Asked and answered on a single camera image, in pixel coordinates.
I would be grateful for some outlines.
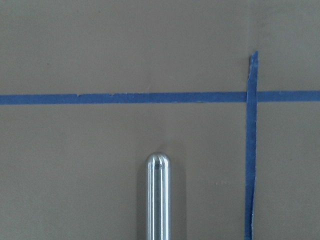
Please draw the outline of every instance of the tape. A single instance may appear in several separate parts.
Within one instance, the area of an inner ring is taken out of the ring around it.
[[[256,189],[257,149],[257,83],[258,52],[250,59],[250,70],[246,96],[246,151],[245,151],[245,217],[244,240],[252,240],[254,232],[254,207]]]
[[[258,102],[320,101],[320,91],[259,91]]]
[[[246,92],[0,95],[0,105],[242,103]]]

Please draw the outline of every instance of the vertical tape strip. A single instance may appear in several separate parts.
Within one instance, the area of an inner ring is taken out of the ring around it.
[[[257,83],[258,52],[250,59],[250,70],[246,95],[246,153],[245,153],[245,219],[244,240],[253,240],[254,207],[256,188],[257,149]]]

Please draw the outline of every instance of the cardboard surface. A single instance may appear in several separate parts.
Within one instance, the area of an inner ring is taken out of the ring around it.
[[[250,0],[249,49],[259,50],[259,91],[320,90],[320,4]]]
[[[246,89],[246,1],[0,3],[0,94]]]
[[[319,239],[320,102],[259,103],[255,239]]]
[[[0,238],[145,238],[145,160],[172,161],[172,238],[241,239],[245,103],[2,106]]]

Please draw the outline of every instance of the horizontal tape strip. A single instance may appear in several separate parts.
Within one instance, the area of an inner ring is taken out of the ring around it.
[[[320,91],[258,91],[258,102],[320,101]]]
[[[247,93],[242,91],[0,95],[0,105],[245,103],[246,100]],[[257,101],[320,101],[320,91],[258,91]]]
[[[0,105],[238,103],[245,102],[246,97],[245,92],[0,95]]]

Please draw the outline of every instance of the stainless steel rod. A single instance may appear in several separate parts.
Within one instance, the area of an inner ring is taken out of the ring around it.
[[[171,239],[171,163],[156,152],[146,161],[146,240]]]

